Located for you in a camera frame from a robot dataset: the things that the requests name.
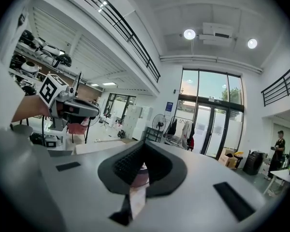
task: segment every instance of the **glass door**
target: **glass door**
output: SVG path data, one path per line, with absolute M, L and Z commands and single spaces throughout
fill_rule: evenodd
M 227 108 L 198 104 L 194 129 L 194 152 L 217 158 L 226 132 Z

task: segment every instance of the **black t-shirt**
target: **black t-shirt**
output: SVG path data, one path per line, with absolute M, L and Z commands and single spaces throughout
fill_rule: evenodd
M 285 139 L 281 139 L 281 140 L 277 140 L 275 146 L 278 146 L 278 148 L 284 148 L 285 147 Z M 284 151 L 280 151 L 280 150 L 276 150 L 274 155 L 273 155 L 273 158 L 276 159 L 276 160 L 280 160 L 282 158 L 282 154 L 283 154 Z

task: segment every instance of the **cardboard box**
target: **cardboard box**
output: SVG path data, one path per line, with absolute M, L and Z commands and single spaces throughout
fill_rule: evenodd
M 237 163 L 237 158 L 234 157 L 234 150 L 223 148 L 221 155 L 218 160 L 223 166 L 227 168 L 235 168 Z

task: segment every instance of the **chair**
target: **chair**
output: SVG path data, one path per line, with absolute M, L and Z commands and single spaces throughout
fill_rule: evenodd
M 88 129 L 88 119 L 85 118 L 84 121 L 79 123 L 71 123 L 67 126 L 67 132 L 69 131 L 69 134 L 72 134 L 72 143 L 74 143 L 73 135 L 84 135 L 84 139 L 86 140 L 85 132 Z

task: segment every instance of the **railing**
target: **railing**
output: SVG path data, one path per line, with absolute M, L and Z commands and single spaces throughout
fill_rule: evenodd
M 264 106 L 290 95 L 290 69 L 272 85 L 262 90 Z
M 159 81 L 160 73 L 157 70 L 153 60 L 146 51 L 142 42 L 136 36 L 125 18 L 108 0 L 84 0 L 94 9 L 97 9 L 100 14 L 119 32 L 119 34 L 132 46 L 135 53 L 149 70 L 156 82 Z

